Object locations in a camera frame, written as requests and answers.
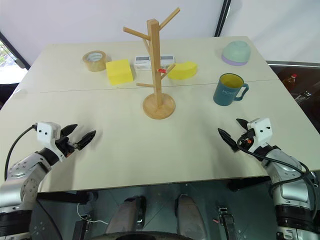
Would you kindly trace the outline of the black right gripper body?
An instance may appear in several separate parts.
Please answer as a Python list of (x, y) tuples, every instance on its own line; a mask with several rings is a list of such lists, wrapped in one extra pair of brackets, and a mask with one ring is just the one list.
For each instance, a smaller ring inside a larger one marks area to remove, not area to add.
[(255, 130), (253, 128), (242, 134), (236, 142), (241, 151), (248, 151), (254, 143)]

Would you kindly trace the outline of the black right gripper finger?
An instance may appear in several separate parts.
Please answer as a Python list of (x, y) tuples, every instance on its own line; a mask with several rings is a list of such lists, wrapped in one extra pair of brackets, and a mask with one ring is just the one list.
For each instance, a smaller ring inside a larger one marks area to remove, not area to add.
[(249, 129), (248, 129), (248, 121), (247, 120), (245, 120), (245, 119), (242, 119), (242, 118), (237, 118), (236, 119), (236, 121), (240, 124), (240, 126), (242, 127), (242, 128), (244, 128), (246, 131), (248, 131)]
[(232, 139), (231, 135), (221, 128), (218, 128), (217, 130), (218, 130), (219, 135), (223, 139), (223, 141), (226, 142), (230, 146), (232, 151), (237, 152), (238, 151), (237, 143), (236, 143), (236, 141), (234, 141)]

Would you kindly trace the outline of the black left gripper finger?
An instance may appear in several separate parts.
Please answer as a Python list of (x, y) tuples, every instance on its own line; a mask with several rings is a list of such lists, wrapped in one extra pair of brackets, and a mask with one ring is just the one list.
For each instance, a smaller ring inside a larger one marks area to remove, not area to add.
[(83, 148), (85, 148), (95, 137), (96, 131), (90, 131), (86, 133), (80, 141), (74, 143), (74, 148), (81, 151)]
[(75, 128), (77, 126), (78, 126), (78, 124), (70, 124), (70, 125), (65, 126), (64, 128), (62, 128), (60, 130), (60, 136), (61, 137), (69, 136), (75, 130)]

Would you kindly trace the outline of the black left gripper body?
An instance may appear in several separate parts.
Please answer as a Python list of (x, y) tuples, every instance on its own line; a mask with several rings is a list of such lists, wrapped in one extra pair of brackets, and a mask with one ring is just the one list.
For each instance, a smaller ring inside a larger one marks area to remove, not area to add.
[(55, 141), (55, 145), (62, 152), (65, 158), (69, 157), (75, 151), (75, 149), (78, 148), (78, 144), (70, 142), (67, 136), (61, 136)]

